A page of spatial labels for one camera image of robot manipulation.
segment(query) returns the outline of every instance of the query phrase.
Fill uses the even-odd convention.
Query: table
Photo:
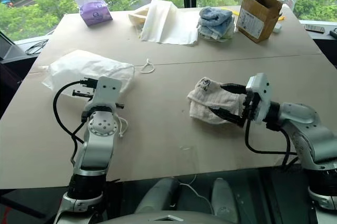
[[[204,76],[246,84],[250,76],[265,72],[273,87],[274,101],[310,105],[327,127],[337,130],[337,71],[288,8],[283,9],[286,19],[282,31],[260,44],[237,33],[228,43],[200,40],[196,46],[142,42],[128,22],[127,13],[113,12],[112,22],[94,27],[87,27],[79,14],[62,19],[0,121],[1,188],[68,184],[73,169],[69,162],[73,143],[56,123],[53,93],[41,84],[46,73],[39,72],[39,67],[75,49],[136,66],[150,58],[156,67],[152,74],[136,74],[132,88],[120,100],[125,103],[120,115],[130,127],[123,139],[115,139],[108,180],[281,163],[282,156],[250,152],[244,145],[241,128],[208,125],[189,117],[186,96]],[[64,124],[75,129],[84,101],[62,96],[58,104]],[[251,144],[258,149],[285,149],[281,134],[264,125],[252,125]]]

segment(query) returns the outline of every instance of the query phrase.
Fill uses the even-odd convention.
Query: folded towel
[[[234,22],[232,11],[229,10],[205,7],[199,15],[199,34],[214,40],[220,40]]]
[[[191,101],[190,116],[210,124],[222,124],[228,121],[221,119],[209,110],[209,106],[217,106],[238,115],[242,110],[242,100],[239,94],[223,90],[222,84],[203,77],[195,85],[187,98]]]

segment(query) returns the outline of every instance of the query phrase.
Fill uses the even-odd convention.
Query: label
[[[241,8],[237,25],[238,27],[245,30],[248,34],[258,39],[263,30],[264,23],[256,16]]]

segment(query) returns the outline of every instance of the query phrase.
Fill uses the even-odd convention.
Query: cardboard box
[[[277,0],[242,0],[237,26],[239,31],[258,43],[269,38],[282,3]]]

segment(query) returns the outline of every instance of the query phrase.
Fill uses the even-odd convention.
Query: white rag
[[[195,85],[187,98],[191,101],[190,116],[210,124],[228,123],[215,115],[208,107],[216,106],[227,109],[232,114],[241,112],[241,99],[239,94],[233,94],[223,90],[222,83],[203,77]]]

